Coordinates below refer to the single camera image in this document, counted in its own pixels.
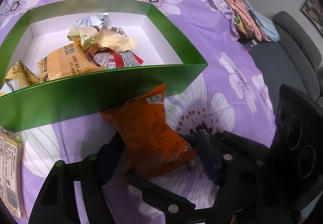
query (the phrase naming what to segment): snack package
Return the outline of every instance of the snack package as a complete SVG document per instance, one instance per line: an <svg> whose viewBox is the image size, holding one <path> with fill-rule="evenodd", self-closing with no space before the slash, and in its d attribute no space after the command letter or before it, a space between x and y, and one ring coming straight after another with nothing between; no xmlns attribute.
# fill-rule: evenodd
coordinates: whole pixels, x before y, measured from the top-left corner
<svg viewBox="0 0 323 224"><path fill-rule="evenodd" d="M118 53L105 50L99 51L91 57L96 64L105 67L105 69L138 67L143 63L143 60L131 51Z"/></svg>
<svg viewBox="0 0 323 224"><path fill-rule="evenodd" d="M21 190L22 141L18 134L0 128L0 197L17 218L25 215Z"/></svg>
<svg viewBox="0 0 323 224"><path fill-rule="evenodd" d="M73 23L74 27L86 27L94 25L107 25L109 14L106 12L102 15L88 16Z"/></svg>
<svg viewBox="0 0 323 224"><path fill-rule="evenodd" d="M19 60L8 71L4 79L4 86L0 90L0 96L38 83L39 78Z"/></svg>
<svg viewBox="0 0 323 224"><path fill-rule="evenodd" d="M82 46L89 54L106 49L124 52L135 49L138 44L138 41L129 38L122 28L107 25L74 27L67 37Z"/></svg>
<svg viewBox="0 0 323 224"><path fill-rule="evenodd" d="M128 170L152 179L196 156L195 149L165 122L165 85L101 115L119 131L129 150Z"/></svg>
<svg viewBox="0 0 323 224"><path fill-rule="evenodd" d="M40 82L105 70L91 63L83 49L75 43L55 50L37 65L41 73Z"/></svg>

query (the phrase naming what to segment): purple tablecloth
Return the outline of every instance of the purple tablecloth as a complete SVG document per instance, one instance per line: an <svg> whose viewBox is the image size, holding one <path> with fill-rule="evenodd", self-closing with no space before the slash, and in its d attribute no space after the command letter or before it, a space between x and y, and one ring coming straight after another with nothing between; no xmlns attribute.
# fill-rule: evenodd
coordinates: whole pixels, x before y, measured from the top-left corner
<svg viewBox="0 0 323 224"><path fill-rule="evenodd" d="M0 6L0 43L23 12L54 1L59 0L5 0ZM182 94L165 100L167 123L182 134L198 129L210 134L222 128L270 146L275 125L268 90L252 58L236 41L232 11L223 0L140 1L154 3L209 63ZM55 161L71 163L97 153L115 131L99 114L93 114L22 132L26 140L22 186L27 217ZM187 197L197 208L212 206L216 197L217 187L207 179L199 159L154 182ZM114 179L104 187L117 224L164 223L164 215L143 203L138 190L123 184L121 163ZM80 184L75 186L82 223L88 223Z"/></svg>

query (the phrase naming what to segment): light blue garment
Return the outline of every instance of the light blue garment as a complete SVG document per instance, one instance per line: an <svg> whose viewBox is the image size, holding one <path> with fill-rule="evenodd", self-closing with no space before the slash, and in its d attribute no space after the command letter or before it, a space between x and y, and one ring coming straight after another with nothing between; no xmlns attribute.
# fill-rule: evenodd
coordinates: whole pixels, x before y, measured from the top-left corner
<svg viewBox="0 0 323 224"><path fill-rule="evenodd" d="M254 21L259 25L260 28L264 31L264 33L274 42L277 42L280 40L280 36L274 26L274 23L268 19L267 17L264 17L263 15L259 14L258 12L254 11L251 4L248 2L248 0L242 0L248 10L248 13L251 15L251 17L254 19Z"/></svg>

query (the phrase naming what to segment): gray sofa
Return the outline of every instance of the gray sofa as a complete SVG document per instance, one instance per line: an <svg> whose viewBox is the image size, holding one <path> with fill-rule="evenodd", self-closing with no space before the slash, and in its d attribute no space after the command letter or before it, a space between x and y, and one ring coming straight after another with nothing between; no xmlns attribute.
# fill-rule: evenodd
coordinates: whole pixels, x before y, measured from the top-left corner
<svg viewBox="0 0 323 224"><path fill-rule="evenodd" d="M290 85L309 95L323 107L323 92L317 72L322 56L296 20L285 11L273 18L279 42L258 42L250 55L263 73L276 114L281 84Z"/></svg>

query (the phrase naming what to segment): pink garment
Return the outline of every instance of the pink garment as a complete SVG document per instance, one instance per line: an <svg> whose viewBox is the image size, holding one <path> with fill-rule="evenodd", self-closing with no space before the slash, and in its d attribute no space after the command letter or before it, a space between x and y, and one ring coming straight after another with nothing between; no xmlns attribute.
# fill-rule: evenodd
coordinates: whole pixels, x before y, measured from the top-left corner
<svg viewBox="0 0 323 224"><path fill-rule="evenodd" d="M271 41L264 31L258 27L254 22L251 15L248 13L248 10L245 7L245 4L242 0L224 0L229 7L231 7L237 14L239 14L241 21L246 29L246 31L254 35L259 41L262 39L266 41Z"/></svg>

